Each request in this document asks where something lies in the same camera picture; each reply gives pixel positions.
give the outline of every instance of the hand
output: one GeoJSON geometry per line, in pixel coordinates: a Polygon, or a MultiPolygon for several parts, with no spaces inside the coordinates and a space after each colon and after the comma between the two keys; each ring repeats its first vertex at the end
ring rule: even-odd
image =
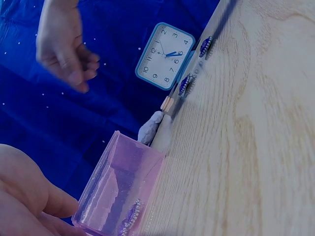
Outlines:
{"type": "Polygon", "coordinates": [[[36,58],[56,77],[80,92],[96,76],[99,57],[82,43],[78,0],[45,0],[36,39],[36,58]]]}
{"type": "Polygon", "coordinates": [[[26,154],[0,145],[1,236],[86,236],[58,218],[71,216],[77,207],[26,154]]]}

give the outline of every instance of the white figurine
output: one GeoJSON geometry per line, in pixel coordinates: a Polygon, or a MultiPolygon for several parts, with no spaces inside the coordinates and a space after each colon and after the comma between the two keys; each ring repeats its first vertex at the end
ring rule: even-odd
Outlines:
{"type": "Polygon", "coordinates": [[[138,142],[146,145],[152,142],[156,135],[158,124],[161,123],[163,116],[164,114],[161,111],[155,112],[153,116],[151,116],[151,118],[139,129],[138,142]]]}

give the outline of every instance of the blue tablecloth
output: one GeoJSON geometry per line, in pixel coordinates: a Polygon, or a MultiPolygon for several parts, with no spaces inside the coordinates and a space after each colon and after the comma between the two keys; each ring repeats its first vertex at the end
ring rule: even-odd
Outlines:
{"type": "Polygon", "coordinates": [[[78,94],[35,61],[43,0],[0,0],[0,143],[28,154],[79,199],[115,130],[134,139],[168,92],[134,69],[154,26],[198,39],[219,0],[82,0],[83,39],[101,57],[91,91],[78,94]]]}

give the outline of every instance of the wood grain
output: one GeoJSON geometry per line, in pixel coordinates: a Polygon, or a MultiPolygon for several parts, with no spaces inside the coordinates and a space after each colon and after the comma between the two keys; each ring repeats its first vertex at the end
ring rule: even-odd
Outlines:
{"type": "Polygon", "coordinates": [[[314,236],[315,1],[221,0],[209,35],[142,235],[314,236]]]}

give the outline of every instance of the analog clock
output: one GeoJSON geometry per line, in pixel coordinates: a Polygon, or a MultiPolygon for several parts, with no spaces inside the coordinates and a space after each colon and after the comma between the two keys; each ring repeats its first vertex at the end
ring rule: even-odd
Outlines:
{"type": "Polygon", "coordinates": [[[163,90],[171,89],[194,44],[192,35],[166,23],[157,24],[136,67],[136,75],[163,90]]]}

